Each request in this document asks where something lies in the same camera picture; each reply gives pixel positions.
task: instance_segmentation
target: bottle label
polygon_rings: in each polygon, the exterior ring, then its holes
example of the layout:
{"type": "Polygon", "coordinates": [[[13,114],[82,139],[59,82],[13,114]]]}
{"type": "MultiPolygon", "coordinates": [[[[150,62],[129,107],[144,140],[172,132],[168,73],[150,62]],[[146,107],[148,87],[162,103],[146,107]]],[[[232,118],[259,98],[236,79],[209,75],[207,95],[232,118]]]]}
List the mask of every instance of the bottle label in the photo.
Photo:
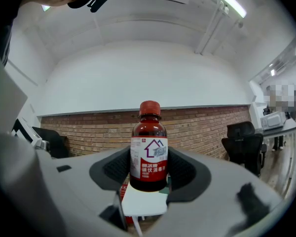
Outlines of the bottle label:
{"type": "Polygon", "coordinates": [[[168,139],[165,137],[132,137],[130,174],[146,182],[167,176],[168,139]]]}

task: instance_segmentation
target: brick wall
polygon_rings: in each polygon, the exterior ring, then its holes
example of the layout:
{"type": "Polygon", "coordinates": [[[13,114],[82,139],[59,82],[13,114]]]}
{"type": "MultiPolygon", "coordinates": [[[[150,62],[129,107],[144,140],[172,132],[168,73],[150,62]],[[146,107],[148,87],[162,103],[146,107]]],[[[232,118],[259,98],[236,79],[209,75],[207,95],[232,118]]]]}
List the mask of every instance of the brick wall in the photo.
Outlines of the brick wall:
{"type": "MultiPolygon", "coordinates": [[[[67,136],[71,156],[80,156],[130,144],[139,112],[77,114],[43,117],[41,127],[67,136]]],[[[162,110],[161,123],[169,146],[225,158],[221,139],[227,125],[251,120],[247,106],[162,110]]]]}

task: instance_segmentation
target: red bottle cap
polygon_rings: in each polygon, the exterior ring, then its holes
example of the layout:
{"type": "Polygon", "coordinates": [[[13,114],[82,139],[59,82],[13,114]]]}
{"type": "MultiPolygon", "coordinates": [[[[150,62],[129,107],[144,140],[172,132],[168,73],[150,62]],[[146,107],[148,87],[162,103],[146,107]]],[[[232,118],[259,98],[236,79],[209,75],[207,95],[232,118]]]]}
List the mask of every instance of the red bottle cap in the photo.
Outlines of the red bottle cap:
{"type": "Polygon", "coordinates": [[[144,101],[140,105],[139,115],[156,114],[160,116],[161,110],[159,103],[155,101],[144,101]]]}

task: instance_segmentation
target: printer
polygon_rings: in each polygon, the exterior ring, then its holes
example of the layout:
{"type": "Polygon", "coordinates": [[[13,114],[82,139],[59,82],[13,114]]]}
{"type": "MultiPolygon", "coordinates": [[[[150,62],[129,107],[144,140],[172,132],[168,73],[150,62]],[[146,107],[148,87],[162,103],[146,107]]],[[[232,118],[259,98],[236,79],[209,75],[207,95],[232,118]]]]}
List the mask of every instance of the printer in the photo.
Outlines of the printer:
{"type": "Polygon", "coordinates": [[[42,149],[47,152],[50,151],[49,142],[42,140],[24,118],[16,119],[11,135],[29,141],[35,149],[42,149]]]}
{"type": "Polygon", "coordinates": [[[284,126],[286,116],[284,112],[274,112],[261,118],[262,129],[271,130],[284,126]]]}

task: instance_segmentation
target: desk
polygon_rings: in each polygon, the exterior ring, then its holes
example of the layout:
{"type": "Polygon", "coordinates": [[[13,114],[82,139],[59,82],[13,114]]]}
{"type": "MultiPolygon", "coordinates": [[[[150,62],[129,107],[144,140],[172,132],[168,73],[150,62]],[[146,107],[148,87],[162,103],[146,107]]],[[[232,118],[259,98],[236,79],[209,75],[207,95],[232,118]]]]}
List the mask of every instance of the desk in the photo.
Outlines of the desk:
{"type": "MultiPolygon", "coordinates": [[[[108,205],[113,203],[116,198],[116,191],[103,190],[95,184],[90,178],[90,167],[94,162],[112,155],[117,150],[52,161],[54,171],[56,171],[58,166],[69,165],[71,167],[71,169],[59,173],[60,181],[68,185],[69,193],[73,193],[76,198],[79,198],[83,207],[87,208],[94,215],[99,215],[108,205]]],[[[147,237],[186,236],[186,233],[189,236],[226,236],[234,227],[244,223],[247,219],[246,214],[241,209],[241,204],[237,200],[237,193],[243,185],[248,183],[252,184],[256,196],[263,204],[268,205],[271,211],[282,201],[282,198],[271,187],[235,163],[215,159],[196,152],[185,150],[180,150],[180,152],[208,167],[211,173],[210,185],[204,193],[193,201],[171,202],[167,208],[165,202],[161,201],[162,199],[163,201],[166,200],[166,194],[142,193],[132,189],[129,185],[122,202],[125,215],[133,214],[136,220],[138,216],[164,213],[145,234],[147,237]],[[134,199],[134,193],[136,193],[136,196],[143,197],[134,199]],[[150,208],[152,202],[145,200],[145,196],[153,196],[150,201],[153,200],[154,205],[159,204],[160,206],[150,208]]],[[[49,172],[50,178],[53,178],[54,173],[49,171],[49,169],[46,170],[46,175],[49,172]]],[[[69,203],[66,205],[67,201],[63,197],[61,197],[62,199],[57,197],[61,190],[59,187],[61,187],[60,183],[54,184],[55,198],[59,203],[64,204],[64,208],[72,208],[74,204],[71,205],[69,203]]],[[[79,207],[73,208],[71,211],[76,212],[79,211],[78,209],[79,207]]],[[[123,231],[120,231],[120,235],[112,234],[112,236],[125,235],[126,233],[123,231]]]]}
{"type": "Polygon", "coordinates": [[[141,192],[128,184],[122,201],[123,213],[133,219],[139,236],[143,236],[138,217],[161,215],[167,211],[167,194],[160,192],[141,192]]]}
{"type": "Polygon", "coordinates": [[[292,118],[286,120],[283,127],[279,127],[279,128],[267,130],[267,131],[263,131],[262,129],[256,130],[256,133],[261,133],[264,139],[270,139],[270,138],[274,138],[274,137],[278,137],[278,136],[282,136],[290,133],[295,133],[295,132],[296,132],[296,122],[292,118]]]}

